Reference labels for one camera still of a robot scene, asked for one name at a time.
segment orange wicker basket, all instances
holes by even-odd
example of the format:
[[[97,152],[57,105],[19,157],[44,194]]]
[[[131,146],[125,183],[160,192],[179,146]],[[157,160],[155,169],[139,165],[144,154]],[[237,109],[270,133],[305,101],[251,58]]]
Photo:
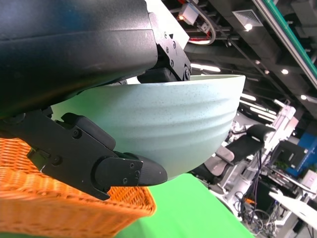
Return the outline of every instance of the orange wicker basket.
[[[146,187],[112,187],[100,201],[45,176],[26,158],[29,149],[0,139],[0,232],[106,238],[156,210]]]

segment bowl rim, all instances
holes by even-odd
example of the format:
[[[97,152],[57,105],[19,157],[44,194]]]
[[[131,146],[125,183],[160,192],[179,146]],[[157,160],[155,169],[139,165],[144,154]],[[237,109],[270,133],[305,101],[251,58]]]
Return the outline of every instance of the bowl rim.
[[[206,78],[207,76],[217,76],[217,78]],[[206,84],[213,83],[220,80],[236,80],[238,78],[245,79],[244,75],[239,74],[213,74],[213,75],[192,75],[194,80],[177,81],[177,82],[163,82],[163,83],[138,83],[138,84],[124,84],[124,85],[105,85],[105,87],[126,87],[132,85],[138,85],[137,87],[156,87],[156,86],[174,86],[174,85],[191,85],[191,84]]]

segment computer monitor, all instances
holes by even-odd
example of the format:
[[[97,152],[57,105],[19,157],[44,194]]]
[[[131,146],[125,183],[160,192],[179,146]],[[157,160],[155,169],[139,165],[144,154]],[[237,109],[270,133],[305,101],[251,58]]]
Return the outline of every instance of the computer monitor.
[[[297,170],[299,169],[307,151],[307,149],[299,145],[283,140],[280,141],[274,149],[271,157],[271,163],[274,163],[277,167],[283,170],[288,167]]]

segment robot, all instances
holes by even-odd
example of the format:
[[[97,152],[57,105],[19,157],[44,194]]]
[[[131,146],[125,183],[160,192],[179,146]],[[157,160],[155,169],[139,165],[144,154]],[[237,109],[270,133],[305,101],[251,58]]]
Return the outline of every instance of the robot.
[[[41,172],[101,200],[111,186],[167,181],[150,158],[115,151],[88,118],[51,119],[51,105],[89,88],[190,79],[184,51],[144,0],[0,0],[0,29],[0,137],[24,140]]]

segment speckled bowl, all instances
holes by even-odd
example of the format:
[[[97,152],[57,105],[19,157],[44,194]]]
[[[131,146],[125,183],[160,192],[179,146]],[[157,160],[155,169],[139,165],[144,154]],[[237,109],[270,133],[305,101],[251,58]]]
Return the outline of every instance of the speckled bowl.
[[[84,115],[116,140],[115,150],[152,159],[169,179],[206,161],[227,136],[245,76],[103,86],[53,106],[54,118]]]

